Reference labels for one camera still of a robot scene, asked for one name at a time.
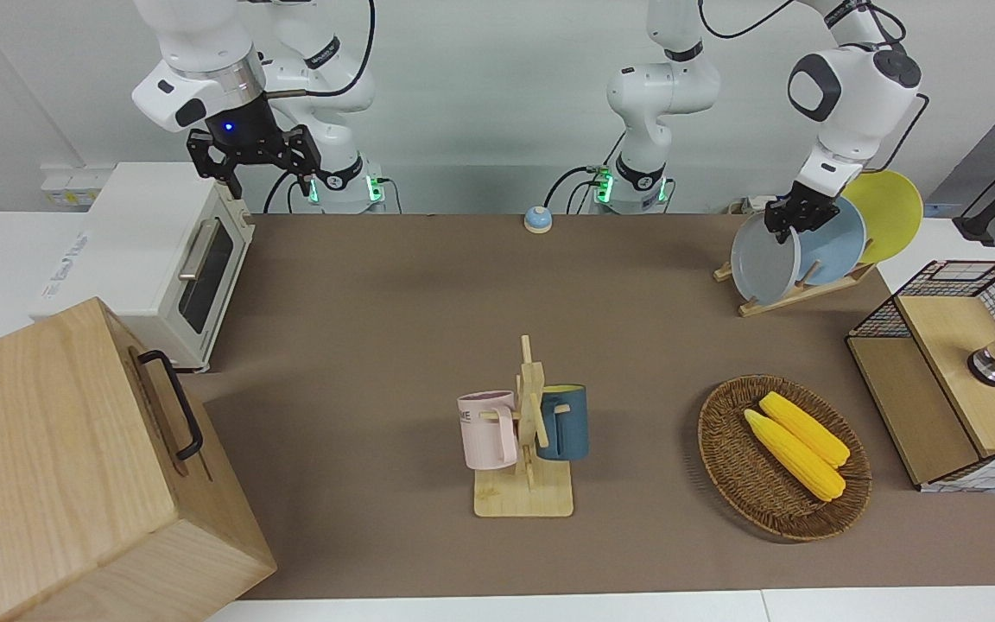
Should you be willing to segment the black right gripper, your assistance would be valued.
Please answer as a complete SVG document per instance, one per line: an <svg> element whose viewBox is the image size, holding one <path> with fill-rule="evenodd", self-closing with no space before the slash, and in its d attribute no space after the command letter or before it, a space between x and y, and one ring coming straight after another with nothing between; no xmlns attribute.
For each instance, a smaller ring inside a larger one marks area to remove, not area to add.
<svg viewBox="0 0 995 622"><path fill-rule="evenodd" d="M312 178L320 170L321 156L311 131L305 125L285 131L274 117L268 96L204 119L207 130L192 129L187 150L199 177L224 185L234 200L244 197L244 186L236 177L238 165L273 165L293 175L302 194L308 196ZM221 153L220 159L211 149Z"/></svg>

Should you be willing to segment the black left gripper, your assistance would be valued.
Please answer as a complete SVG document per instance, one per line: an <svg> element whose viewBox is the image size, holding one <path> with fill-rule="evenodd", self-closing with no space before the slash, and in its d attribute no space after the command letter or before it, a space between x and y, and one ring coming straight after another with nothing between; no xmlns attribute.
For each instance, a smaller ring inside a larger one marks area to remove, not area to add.
<svg viewBox="0 0 995 622"><path fill-rule="evenodd" d="M836 197L827 196L794 181L786 194L779 194L764 210L764 225L778 244L785 244L796 230L813 232L840 215Z"/></svg>

